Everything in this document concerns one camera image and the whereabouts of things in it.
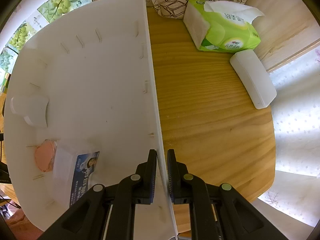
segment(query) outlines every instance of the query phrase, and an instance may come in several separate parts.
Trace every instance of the cable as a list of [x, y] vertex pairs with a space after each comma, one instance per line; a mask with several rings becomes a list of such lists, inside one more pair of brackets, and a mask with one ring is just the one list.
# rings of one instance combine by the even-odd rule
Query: cable
[[2, 197], [1, 195], [0, 195], [0, 197], [1, 197], [3, 200], [5, 200], [8, 204], [14, 206], [15, 208], [17, 208], [17, 209], [20, 209], [20, 208], [21, 208], [21, 207], [17, 207], [16, 205], [11, 204], [7, 199], [5, 199], [4, 197]]

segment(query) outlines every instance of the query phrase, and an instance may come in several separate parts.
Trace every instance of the white plastic tray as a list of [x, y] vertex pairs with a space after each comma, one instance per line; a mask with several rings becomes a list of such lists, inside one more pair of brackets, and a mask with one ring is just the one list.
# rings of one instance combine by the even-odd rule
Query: white plastic tray
[[145, 0], [99, 0], [39, 31], [21, 50], [7, 93], [49, 98], [48, 128], [29, 126], [5, 106], [5, 143], [11, 180], [29, 220], [46, 230], [65, 211], [47, 187], [34, 148], [45, 139], [83, 138], [100, 149], [94, 180], [118, 183], [158, 153], [152, 205], [137, 205], [135, 239], [177, 235], [156, 98]]

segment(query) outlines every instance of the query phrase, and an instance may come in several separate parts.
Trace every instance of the green tissue package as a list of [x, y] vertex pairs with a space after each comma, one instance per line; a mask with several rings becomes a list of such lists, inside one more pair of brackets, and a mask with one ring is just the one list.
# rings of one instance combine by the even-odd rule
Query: green tissue package
[[198, 50], [236, 53], [258, 46], [261, 40], [251, 23], [263, 15], [244, 4], [189, 0], [183, 22]]

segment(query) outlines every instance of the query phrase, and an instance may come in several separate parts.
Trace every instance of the white curtain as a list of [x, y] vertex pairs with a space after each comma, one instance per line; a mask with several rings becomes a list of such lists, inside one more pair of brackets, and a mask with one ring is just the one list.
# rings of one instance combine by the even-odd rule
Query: white curtain
[[310, 226], [320, 219], [320, 51], [270, 73], [276, 174], [259, 198]]

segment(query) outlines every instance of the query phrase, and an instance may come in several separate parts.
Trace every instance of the wooden panel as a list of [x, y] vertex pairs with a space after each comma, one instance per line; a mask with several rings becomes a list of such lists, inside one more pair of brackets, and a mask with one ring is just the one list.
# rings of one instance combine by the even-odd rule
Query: wooden panel
[[[4, 100], [6, 98], [7, 94], [2, 93], [0, 95], [0, 111], [2, 112], [2, 107], [4, 104]], [[0, 130], [1, 132], [4, 132], [4, 118], [2, 116], [2, 113], [0, 113]], [[2, 162], [7, 163], [7, 160], [5, 158], [5, 141], [2, 142]], [[16, 193], [14, 192], [12, 184], [3, 184], [0, 183], [0, 189], [9, 197], [11, 198], [15, 203], [19, 205], [18, 198], [16, 196]]]
[[[275, 174], [271, 108], [257, 110], [229, 63], [230, 53], [198, 51], [180, 19], [148, 8], [164, 149], [205, 182], [228, 182], [252, 201]], [[188, 205], [174, 206], [178, 231]]]
[[265, 14], [252, 25], [261, 37], [254, 51], [266, 69], [290, 62], [320, 39], [320, 27], [302, 0], [247, 0], [246, 4]]
[[11, 201], [11, 199], [6, 199], [6, 200], [0, 199], [0, 206], [6, 205], [10, 201]]
[[184, 236], [184, 237], [192, 237], [192, 233], [191, 231], [186, 231], [186, 232], [182, 232], [179, 234], [179, 236]]

